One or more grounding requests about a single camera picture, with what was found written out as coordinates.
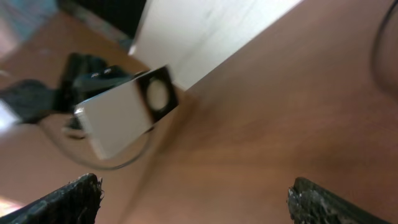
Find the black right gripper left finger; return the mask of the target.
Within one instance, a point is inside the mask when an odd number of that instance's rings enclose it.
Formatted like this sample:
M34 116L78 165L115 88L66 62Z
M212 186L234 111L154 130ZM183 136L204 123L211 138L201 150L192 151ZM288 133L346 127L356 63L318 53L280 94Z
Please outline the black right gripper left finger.
M94 224L103 199L103 180L87 173L1 217L1 224Z

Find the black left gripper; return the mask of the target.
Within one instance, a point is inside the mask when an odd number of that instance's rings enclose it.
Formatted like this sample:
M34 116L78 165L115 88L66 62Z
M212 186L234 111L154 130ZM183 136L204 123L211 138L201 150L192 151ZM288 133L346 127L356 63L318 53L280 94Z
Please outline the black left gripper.
M118 65L108 65L101 57L71 53L55 90L54 110L71 113L82 101L132 79L130 73Z

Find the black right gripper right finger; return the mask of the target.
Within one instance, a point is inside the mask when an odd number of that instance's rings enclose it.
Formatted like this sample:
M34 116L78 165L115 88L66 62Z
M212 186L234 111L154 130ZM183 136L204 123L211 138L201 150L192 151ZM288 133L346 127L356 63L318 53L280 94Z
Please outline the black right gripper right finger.
M388 224L304 177L289 187L287 206L295 224Z

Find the black Samsung smartphone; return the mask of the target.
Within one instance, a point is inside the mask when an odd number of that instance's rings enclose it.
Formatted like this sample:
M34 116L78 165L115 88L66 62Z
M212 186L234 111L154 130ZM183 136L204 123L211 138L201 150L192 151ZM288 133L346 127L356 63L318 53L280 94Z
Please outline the black Samsung smartphone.
M101 160L122 152L179 104L166 66L133 76L75 108L74 115Z

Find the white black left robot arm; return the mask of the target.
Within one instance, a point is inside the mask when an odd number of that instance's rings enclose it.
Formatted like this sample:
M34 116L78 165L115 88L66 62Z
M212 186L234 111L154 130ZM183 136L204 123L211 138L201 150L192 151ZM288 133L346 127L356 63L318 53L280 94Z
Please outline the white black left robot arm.
M101 57L71 53L55 89L38 80L22 80L2 90L1 100L21 123L37 124L50 114L73 114L77 104L133 78Z

